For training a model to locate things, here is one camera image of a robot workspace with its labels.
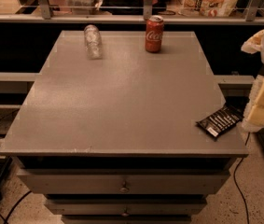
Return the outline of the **grey metal railing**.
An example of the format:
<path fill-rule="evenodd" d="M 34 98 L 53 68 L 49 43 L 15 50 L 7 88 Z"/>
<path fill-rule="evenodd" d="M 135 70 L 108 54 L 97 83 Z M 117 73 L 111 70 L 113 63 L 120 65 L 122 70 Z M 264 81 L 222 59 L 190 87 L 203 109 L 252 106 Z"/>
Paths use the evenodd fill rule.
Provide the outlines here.
<path fill-rule="evenodd" d="M 0 22 L 264 24 L 264 0 L 0 0 Z"/>

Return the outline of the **top drawer with knob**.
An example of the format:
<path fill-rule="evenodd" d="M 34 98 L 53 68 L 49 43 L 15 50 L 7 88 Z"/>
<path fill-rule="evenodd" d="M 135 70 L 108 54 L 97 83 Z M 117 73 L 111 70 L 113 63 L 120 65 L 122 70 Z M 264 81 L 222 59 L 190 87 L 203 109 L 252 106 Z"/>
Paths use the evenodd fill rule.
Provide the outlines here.
<path fill-rule="evenodd" d="M 20 169 L 19 179 L 42 194 L 215 194 L 229 178 L 216 174 L 110 174 Z"/>

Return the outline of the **black rxbar chocolate wrapper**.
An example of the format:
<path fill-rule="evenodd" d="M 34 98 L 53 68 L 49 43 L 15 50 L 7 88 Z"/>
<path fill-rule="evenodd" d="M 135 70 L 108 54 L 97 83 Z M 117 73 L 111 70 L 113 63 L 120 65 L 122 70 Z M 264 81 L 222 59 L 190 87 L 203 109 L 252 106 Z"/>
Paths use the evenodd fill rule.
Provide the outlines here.
<path fill-rule="evenodd" d="M 215 140 L 222 134 L 230 131 L 243 120 L 243 115 L 232 105 L 224 104 L 213 114 L 197 121 L 196 125 Z"/>

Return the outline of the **black bag behind rail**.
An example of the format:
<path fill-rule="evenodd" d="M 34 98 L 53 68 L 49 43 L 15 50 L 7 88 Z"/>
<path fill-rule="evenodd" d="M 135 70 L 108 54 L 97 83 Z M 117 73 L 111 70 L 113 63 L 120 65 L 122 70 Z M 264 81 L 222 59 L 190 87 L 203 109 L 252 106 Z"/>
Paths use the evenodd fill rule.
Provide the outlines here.
<path fill-rule="evenodd" d="M 112 15 L 142 15 L 144 0 L 103 0 L 100 10 Z"/>

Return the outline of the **clear plastic water bottle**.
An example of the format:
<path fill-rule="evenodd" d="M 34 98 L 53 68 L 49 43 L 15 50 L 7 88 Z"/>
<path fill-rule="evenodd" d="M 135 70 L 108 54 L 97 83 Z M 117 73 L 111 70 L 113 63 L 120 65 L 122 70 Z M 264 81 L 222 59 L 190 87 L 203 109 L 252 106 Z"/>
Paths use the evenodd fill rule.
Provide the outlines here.
<path fill-rule="evenodd" d="M 88 57 L 92 60 L 103 57 L 102 38 L 95 25 L 88 25 L 84 29 L 84 43 Z"/>

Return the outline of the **red coca-cola can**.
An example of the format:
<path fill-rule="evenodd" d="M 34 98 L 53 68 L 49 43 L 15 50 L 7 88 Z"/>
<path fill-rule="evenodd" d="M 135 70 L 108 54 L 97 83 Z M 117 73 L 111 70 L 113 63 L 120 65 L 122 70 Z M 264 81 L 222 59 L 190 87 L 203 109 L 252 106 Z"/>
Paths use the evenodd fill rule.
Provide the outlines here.
<path fill-rule="evenodd" d="M 164 21 L 160 15 L 153 15 L 146 21 L 146 51 L 160 51 L 163 29 Z"/>

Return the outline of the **grey drawer cabinet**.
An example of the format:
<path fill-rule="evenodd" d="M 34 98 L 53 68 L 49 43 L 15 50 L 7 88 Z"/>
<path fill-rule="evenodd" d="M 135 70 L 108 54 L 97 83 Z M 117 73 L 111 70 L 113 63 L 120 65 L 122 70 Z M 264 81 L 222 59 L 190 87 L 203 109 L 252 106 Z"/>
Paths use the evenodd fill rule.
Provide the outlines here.
<path fill-rule="evenodd" d="M 158 53 L 141 32 L 105 32 L 103 57 L 83 34 L 57 39 L 0 153 L 20 169 L 112 174 L 216 174 L 246 155 L 237 129 L 216 140 L 196 125 L 224 96 L 191 32 L 168 32 Z M 46 200 L 193 199 L 211 194 L 42 194 Z M 190 224 L 193 215 L 59 215 L 64 224 Z"/>

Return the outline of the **drawer with knob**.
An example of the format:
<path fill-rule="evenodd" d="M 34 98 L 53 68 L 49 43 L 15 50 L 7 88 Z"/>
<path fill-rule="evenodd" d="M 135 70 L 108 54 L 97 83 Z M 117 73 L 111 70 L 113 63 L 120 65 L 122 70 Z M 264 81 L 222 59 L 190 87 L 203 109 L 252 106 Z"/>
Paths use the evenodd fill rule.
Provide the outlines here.
<path fill-rule="evenodd" d="M 56 215 L 194 215 L 207 204 L 193 199 L 98 199 L 46 200 L 45 206 Z"/>
<path fill-rule="evenodd" d="M 215 194 L 229 178 L 216 174 L 110 174 L 20 169 L 19 179 L 42 194 Z"/>

